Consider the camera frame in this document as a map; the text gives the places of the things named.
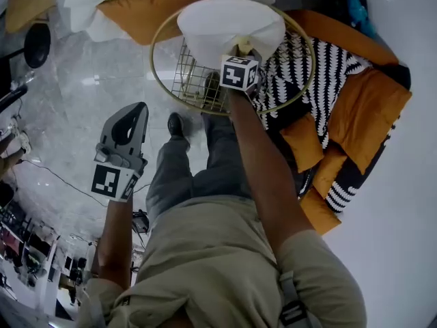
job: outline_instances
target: round gold rim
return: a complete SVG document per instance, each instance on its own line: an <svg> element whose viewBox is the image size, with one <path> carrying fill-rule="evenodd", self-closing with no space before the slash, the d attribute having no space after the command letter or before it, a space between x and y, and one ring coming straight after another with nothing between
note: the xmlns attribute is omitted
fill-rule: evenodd
<svg viewBox="0 0 437 328"><path fill-rule="evenodd" d="M295 102L296 100L298 100L308 89L308 87L310 86L311 82L313 81L314 78L314 74L315 74L315 53L314 53L314 48L313 45L310 41L310 39L308 38L307 34L304 32L304 30L300 27L300 25L290 16L288 16L285 12L282 12L281 10L278 10L277 8L274 8L273 6L270 6L270 8L272 10L274 10L277 14L280 14L305 40L305 42L307 43L310 55L311 55L311 60L312 60L312 67L311 67L311 72L308 78L307 83L305 84L305 86L302 88L302 90L299 91L299 93L297 93L297 95L295 95L295 97L289 99L287 102L283 103L282 105L279 105L275 108L271 108L271 109L267 109L265 111L258 111L257 114L261 115L261 114L267 114L273 111L278 111L290 104L292 104L293 102ZM203 109L200 107L196 107L190 103L184 102L183 100L181 100L180 98L178 98L175 94L173 94L168 88L167 86L164 85L164 83L159 79L158 74L156 72L155 69L155 64L154 64L154 60L153 60L153 55L154 55L154 50L155 50L155 44L156 44L156 40L158 39L158 36L160 35L161 31L165 28L165 26L172 21L174 18L178 17L179 14L181 13L181 11L184 8L176 11L174 14L172 14L169 18L167 18L158 28L158 30L156 31L153 39L152 39L152 43L150 45L150 54L149 54L149 63L150 63L150 70L152 71L152 74L154 75L156 81L158 82L159 86L162 87L162 89L168 93L168 95L170 95L171 97L173 97L175 100L177 100L179 103L182 103L183 105L194 109L195 111L200 111L203 113L208 113L208 114L214 114L214 115L222 115L222 116L228 116L228 113L219 113L219 112L215 112L215 111L210 111L208 109Z"/></svg>

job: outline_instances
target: black shoe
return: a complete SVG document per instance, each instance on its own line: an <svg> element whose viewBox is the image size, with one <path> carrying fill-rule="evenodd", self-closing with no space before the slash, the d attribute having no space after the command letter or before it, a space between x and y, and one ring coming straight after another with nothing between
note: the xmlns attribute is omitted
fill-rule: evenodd
<svg viewBox="0 0 437 328"><path fill-rule="evenodd" d="M169 128L169 133L172 137L184 137L184 120L176 112L170 114L169 121L167 122L167 127Z"/></svg>

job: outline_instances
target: white floor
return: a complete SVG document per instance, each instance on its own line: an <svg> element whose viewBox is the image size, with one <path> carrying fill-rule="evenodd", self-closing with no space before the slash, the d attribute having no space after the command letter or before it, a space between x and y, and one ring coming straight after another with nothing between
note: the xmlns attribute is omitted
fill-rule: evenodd
<svg viewBox="0 0 437 328"><path fill-rule="evenodd" d="M19 124L29 135L33 147L27 159L50 168L78 189L89 192L95 147L104 122L122 107L144 101L150 116L142 150L149 164L136 189L152 181L156 155L169 138L167 118L172 111L179 111L194 123L188 153L193 173L206 166L208 149L200 115L179 106L158 86L150 72L149 47L132 40L95 43L86 33L64 36L66 31L56 13L51 13L50 26L49 59L36 70L36 79L29 84L20 110ZM23 44L24 34L4 36L3 54L18 49ZM181 45L182 37L175 38L160 43L155 51L156 69L170 86L173 76L168 74L175 72ZM14 74L23 74L26 69L24 57L13 60ZM1 128L18 112L19 104L14 103L0 115ZM17 148L18 142L15 142L8 153ZM86 240L101 235L106 209L97 202L47 170L27 162L17 165L14 173L23 208L53 227L71 248L83 248L86 243L72 241L70 233ZM6 179L14 183L12 174ZM147 190L148 187L135 194L135 210L145 210ZM107 204L104 198L99 200Z"/></svg>

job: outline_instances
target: blue object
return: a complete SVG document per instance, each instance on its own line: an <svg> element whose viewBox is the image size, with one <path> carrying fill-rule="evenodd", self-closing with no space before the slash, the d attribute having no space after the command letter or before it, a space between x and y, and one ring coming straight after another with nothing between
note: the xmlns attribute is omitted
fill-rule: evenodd
<svg viewBox="0 0 437 328"><path fill-rule="evenodd" d="M374 39L376 37L375 27L369 20L366 8L360 0L348 0L348 10L353 28Z"/></svg>

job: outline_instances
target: orange pillow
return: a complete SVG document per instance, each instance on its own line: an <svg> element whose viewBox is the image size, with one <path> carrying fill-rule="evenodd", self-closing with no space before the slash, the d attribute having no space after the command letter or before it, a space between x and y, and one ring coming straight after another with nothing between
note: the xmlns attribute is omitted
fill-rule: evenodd
<svg viewBox="0 0 437 328"><path fill-rule="evenodd" d="M97 8L141 45L152 42L156 30L172 14L198 0L111 0ZM158 41L181 35L176 19L160 34Z"/></svg>
<svg viewBox="0 0 437 328"><path fill-rule="evenodd" d="M294 10L286 13L309 36L330 42L380 66L399 63L399 60L390 49L379 45L376 41L354 28L331 17L308 10Z"/></svg>
<svg viewBox="0 0 437 328"><path fill-rule="evenodd" d="M338 149L335 144L330 143L328 145L325 151L325 157L320 162L317 173L313 179L313 186L323 199L328 195L335 178L347 158L348 156Z"/></svg>
<svg viewBox="0 0 437 328"><path fill-rule="evenodd" d="M331 231L341 223L314 188L311 188L301 199L300 206L320 235Z"/></svg>
<svg viewBox="0 0 437 328"><path fill-rule="evenodd" d="M310 113L282 129L281 134L293 151L298 173L308 170L322 160L322 145Z"/></svg>
<svg viewBox="0 0 437 328"><path fill-rule="evenodd" d="M410 97L411 92L379 70L351 75L330 115L329 139L364 174Z"/></svg>

